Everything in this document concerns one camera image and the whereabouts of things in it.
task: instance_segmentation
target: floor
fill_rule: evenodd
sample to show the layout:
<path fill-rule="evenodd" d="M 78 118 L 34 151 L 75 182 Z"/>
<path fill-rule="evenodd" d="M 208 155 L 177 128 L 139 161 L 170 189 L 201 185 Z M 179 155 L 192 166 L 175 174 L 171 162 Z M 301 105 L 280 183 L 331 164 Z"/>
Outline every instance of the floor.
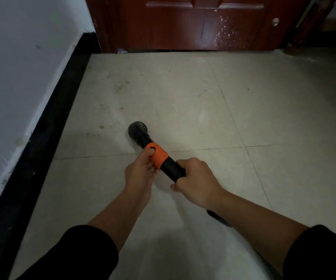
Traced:
<path fill-rule="evenodd" d="M 144 122 L 174 159 L 204 160 L 229 191 L 336 232 L 336 50 L 92 55 L 11 279 L 124 187 Z M 269 279 L 234 230 L 163 175 L 111 279 Z"/>

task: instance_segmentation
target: skirting board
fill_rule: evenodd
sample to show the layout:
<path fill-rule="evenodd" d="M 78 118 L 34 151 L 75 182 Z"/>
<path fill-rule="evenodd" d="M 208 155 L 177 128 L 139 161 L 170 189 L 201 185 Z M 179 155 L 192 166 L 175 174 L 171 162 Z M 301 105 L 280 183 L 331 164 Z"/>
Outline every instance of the skirting board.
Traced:
<path fill-rule="evenodd" d="M 35 208 L 47 171 L 53 159 L 77 89 L 91 52 L 100 52 L 95 33 L 83 33 L 77 40 L 81 49 L 71 46 L 30 127 L 24 150 L 17 152 L 14 170 L 0 192 L 0 279 L 6 280 Z"/>

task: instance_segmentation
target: orange grip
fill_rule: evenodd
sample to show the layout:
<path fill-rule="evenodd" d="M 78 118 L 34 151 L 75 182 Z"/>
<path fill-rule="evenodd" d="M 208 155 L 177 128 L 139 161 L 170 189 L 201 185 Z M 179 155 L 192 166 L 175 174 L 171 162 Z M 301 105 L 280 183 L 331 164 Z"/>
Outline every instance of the orange grip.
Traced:
<path fill-rule="evenodd" d="M 168 153 L 157 143 L 149 143 L 146 148 L 155 148 L 154 154 L 151 155 L 151 161 L 157 169 L 160 169 L 160 166 L 169 157 Z"/>

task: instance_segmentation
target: tile grout line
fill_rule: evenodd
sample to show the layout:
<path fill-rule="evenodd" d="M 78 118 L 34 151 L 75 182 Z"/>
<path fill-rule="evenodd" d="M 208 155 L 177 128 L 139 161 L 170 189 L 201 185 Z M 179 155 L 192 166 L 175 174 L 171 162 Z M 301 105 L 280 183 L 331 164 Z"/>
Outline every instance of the tile grout line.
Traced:
<path fill-rule="evenodd" d="M 218 87 L 219 87 L 219 89 L 220 89 L 220 91 L 221 91 L 222 97 L 223 97 L 224 100 L 225 100 L 226 106 L 228 107 L 228 110 L 229 110 L 229 112 L 230 112 L 231 118 L 233 119 L 234 124 L 236 125 L 237 131 L 238 131 L 238 134 L 239 134 L 239 137 L 240 137 L 240 139 L 241 139 L 243 145 L 245 145 L 245 142 L 243 141 L 243 138 L 242 138 L 242 136 L 240 135 L 240 132 L 239 132 L 239 129 L 238 129 L 236 120 L 234 120 L 233 114 L 231 113 L 231 110 L 230 110 L 230 107 L 229 107 L 229 105 L 228 105 L 228 102 L 226 101 L 225 95 L 224 95 L 224 93 L 222 92 L 221 86 L 220 86 L 220 84 L 218 83 L 218 80 L 217 80 L 217 76 L 215 75 L 215 72 L 214 72 L 214 70 L 213 70 L 213 68 L 212 68 L 211 62 L 209 61 L 207 55 L 206 55 L 206 59 L 207 59 L 207 61 L 208 61 L 209 66 L 211 67 L 212 73 L 213 73 L 213 75 L 214 75 L 214 77 L 215 77 L 215 79 L 216 79 L 216 82 L 217 82 L 217 85 L 218 85 Z M 254 169 L 254 171 L 255 171 L 255 173 L 256 173 L 256 176 L 257 176 L 257 178 L 259 179 L 261 188 L 262 188 L 262 190 L 264 191 L 266 200 L 268 201 L 270 208 L 273 210 L 273 207 L 272 207 L 272 205 L 270 204 L 269 198 L 268 198 L 268 196 L 267 196 L 267 194 L 266 194 L 266 192 L 265 192 L 264 186 L 262 185 L 262 182 L 261 182 L 261 180 L 260 180 L 259 174 L 258 174 L 258 172 L 256 171 L 255 165 L 254 165 L 253 162 L 252 162 L 252 159 L 251 159 L 251 157 L 250 157 L 250 154 L 248 153 L 247 147 L 246 147 L 246 146 L 244 146 L 244 147 L 245 147 L 245 150 L 246 150 L 246 152 L 247 152 L 248 158 L 249 158 L 250 161 L 251 161 L 252 167 L 253 167 L 253 169 Z"/>
<path fill-rule="evenodd" d="M 246 148 L 246 147 L 258 147 L 258 146 L 273 146 L 273 145 L 284 145 L 280 144 L 262 144 L 262 145 L 252 145 L 252 146 L 233 146 L 233 147 L 215 147 L 215 148 L 201 148 L 201 149 L 188 149 L 188 150 L 168 150 L 167 152 L 181 152 L 181 151 L 201 151 L 201 150 L 215 150 L 215 149 L 232 149 L 232 148 Z M 122 155 L 138 155 L 139 153 L 124 153 L 124 154 L 113 154 L 113 155 L 96 155 L 96 156 L 80 156 L 80 157 L 65 157 L 65 158 L 53 158 L 53 160 L 66 160 L 66 159 L 80 159 L 80 158 L 96 158 L 96 157 L 114 157 Z"/>
<path fill-rule="evenodd" d="M 259 179 L 259 182 L 260 182 L 260 185 L 261 185 L 262 190 L 264 191 L 266 200 L 268 201 L 269 206 L 270 206 L 270 208 L 272 209 L 272 211 L 274 211 L 274 210 L 273 210 L 273 207 L 272 207 L 272 205 L 271 205 L 271 203 L 270 203 L 270 201 L 269 201 L 268 195 L 266 194 L 266 191 L 265 191 L 265 189 L 264 189 L 264 186 L 263 186 L 263 184 L 262 184 L 262 181 L 261 181 L 261 179 L 260 179 L 260 177 L 259 177 L 259 174 L 258 174 L 258 172 L 256 171 L 255 165 L 254 165 L 253 162 L 252 162 L 251 156 L 250 156 L 250 154 L 248 153 L 247 147 L 245 147 L 245 150 L 247 151 L 248 158 L 249 158 L 250 161 L 251 161 L 251 164 L 252 164 L 252 167 L 253 167 L 253 169 L 254 169 L 254 171 L 255 171 L 255 173 L 256 173 L 256 176 L 257 176 L 257 178 Z"/>
<path fill-rule="evenodd" d="M 220 91 L 221 91 L 222 98 L 225 100 L 225 104 L 226 104 L 226 107 L 228 108 L 228 110 L 229 110 L 229 112 L 230 112 L 231 119 L 233 120 L 234 125 L 236 126 L 236 129 L 237 129 L 238 135 L 239 135 L 239 137 L 240 137 L 240 140 L 242 141 L 243 146 L 245 146 L 245 142 L 243 141 L 243 138 L 242 138 L 242 136 L 240 135 L 239 129 L 238 129 L 238 127 L 237 127 L 236 120 L 234 120 L 233 114 L 231 113 L 231 110 L 230 110 L 230 107 L 229 107 L 229 105 L 228 105 L 228 102 L 226 101 L 225 95 L 224 95 L 224 93 L 222 92 L 221 86 L 220 86 L 220 84 L 218 83 L 218 80 L 217 80 L 217 76 L 216 76 L 216 74 L 215 74 L 215 72 L 214 72 L 214 70 L 213 70 L 213 68 L 212 68 L 211 62 L 209 61 L 207 55 L 206 55 L 206 59 L 207 59 L 207 62 L 208 62 L 208 64 L 209 64 L 209 66 L 211 67 L 212 74 L 213 74 L 213 76 L 215 77 L 215 80 L 216 80 L 216 82 L 217 82 L 217 86 L 218 86 L 218 88 L 219 88 Z"/>

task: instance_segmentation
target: door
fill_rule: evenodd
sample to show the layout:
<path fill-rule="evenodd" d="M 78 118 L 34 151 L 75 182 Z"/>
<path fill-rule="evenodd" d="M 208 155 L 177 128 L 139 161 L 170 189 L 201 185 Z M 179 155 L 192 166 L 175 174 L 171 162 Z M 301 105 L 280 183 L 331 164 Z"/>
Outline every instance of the door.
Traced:
<path fill-rule="evenodd" d="M 297 8 L 302 10 L 306 2 L 106 1 L 116 45 L 125 50 L 273 50 L 300 13 Z M 281 29 L 277 29 L 285 15 L 288 22 L 284 21 Z"/>

